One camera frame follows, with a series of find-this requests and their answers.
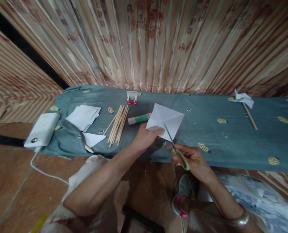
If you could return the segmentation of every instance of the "paper scrap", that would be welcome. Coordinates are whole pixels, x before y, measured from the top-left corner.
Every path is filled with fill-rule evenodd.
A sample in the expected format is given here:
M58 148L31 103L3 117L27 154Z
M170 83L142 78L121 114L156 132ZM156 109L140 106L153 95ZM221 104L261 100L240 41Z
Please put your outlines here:
M86 132L89 126L99 116L100 110L100 107L80 105L66 117L66 120L76 126L80 131Z
M252 100L252 97L248 96L246 93L238 94L237 89L235 89L236 99L230 100L232 102L241 102L246 103L247 106L249 106L250 109L252 109L254 100Z
M90 133L83 133L85 139L86 139L86 144L89 147L95 146L98 144L101 140L106 138L106 135L98 135L98 134L90 134Z
M185 114L174 111L170 108L155 104L153 112L151 113L151 116L147 122L146 129L156 130L158 128L163 128L165 131L163 134L160 134L159 137L171 141L171 138L167 133L164 125L167 126L167 129L169 130L172 139L174 139L179 129L179 126L182 123L184 115Z

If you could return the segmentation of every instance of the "scissors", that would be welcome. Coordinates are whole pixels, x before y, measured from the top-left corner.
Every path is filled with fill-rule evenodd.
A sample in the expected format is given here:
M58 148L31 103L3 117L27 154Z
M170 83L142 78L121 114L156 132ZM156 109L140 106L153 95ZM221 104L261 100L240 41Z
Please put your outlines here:
M179 163L179 165L181 165L186 171L189 171L189 164L188 164L185 156L182 154L182 152L181 152L180 150L178 150L178 149L175 148L174 143L173 143L173 140L172 140L172 138L171 138L171 135L170 135L170 133L169 133L169 131L168 131L168 129L167 129L167 126L166 126L166 125L164 125L164 126L165 126L165 128L166 128L166 130L167 130L167 133L168 133L169 136L170 136L171 143L172 143L172 145L173 145L173 149L171 150L172 154L178 154L178 155L180 155L180 156L182 157L184 163L185 163L185 166L184 166L183 164L180 164L180 163Z

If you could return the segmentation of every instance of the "table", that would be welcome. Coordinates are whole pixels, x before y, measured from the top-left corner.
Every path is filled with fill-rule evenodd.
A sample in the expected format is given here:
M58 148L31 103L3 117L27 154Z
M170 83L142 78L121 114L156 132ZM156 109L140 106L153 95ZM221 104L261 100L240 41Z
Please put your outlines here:
M250 113L258 126L255 130L242 103L228 100L230 96L208 94L163 94L141 92L138 105L129 105L128 118L150 113L154 104L184 113L182 124L173 139L174 143L198 147L201 142L209 148L202 154L210 166L251 169L261 171L288 172L288 124L277 117L288 120L288 98L253 98L255 101ZM89 156L84 147L84 137L79 130L64 120L76 106L81 104L101 107L100 116L89 127L87 133L98 134L107 128L121 104L126 105L126 90L104 86L70 87L56 97L55 106L61 114L50 144L42 153L50 155ZM114 114L107 110L112 107ZM217 121L225 119L226 124ZM128 125L126 122L122 141L109 147L108 137L95 145L93 150L108 158L115 156L135 138L140 124ZM139 159L155 162L171 162L170 152L166 150L169 142L163 139L154 144ZM275 157L280 163L271 165L269 158Z

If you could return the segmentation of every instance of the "shiny curtain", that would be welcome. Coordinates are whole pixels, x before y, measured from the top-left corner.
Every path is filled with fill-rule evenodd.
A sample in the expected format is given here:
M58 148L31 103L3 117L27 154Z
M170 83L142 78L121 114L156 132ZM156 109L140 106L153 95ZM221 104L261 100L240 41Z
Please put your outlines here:
M70 85L288 95L288 0L0 0Z
M0 32L0 123L33 122L62 89Z

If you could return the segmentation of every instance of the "charging cable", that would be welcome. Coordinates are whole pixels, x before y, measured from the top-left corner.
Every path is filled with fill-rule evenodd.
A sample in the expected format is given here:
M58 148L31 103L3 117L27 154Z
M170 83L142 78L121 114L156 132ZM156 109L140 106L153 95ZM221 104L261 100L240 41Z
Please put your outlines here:
M49 174L43 172L42 170L36 168L36 167L33 165L33 161L34 161L34 159L36 158L38 152L39 152L41 149L42 149L42 146L36 147L36 149L35 149L35 155L34 155L34 157L33 157L33 158L31 159L31 161L30 161L31 167L32 167L33 169L35 169L36 171L39 171L41 174L44 174L45 176L48 176L48 177L56 178L56 179L64 182L65 184L67 184L67 185L69 186L69 183L68 183L66 180L63 180L62 178L57 177L57 176L49 175Z

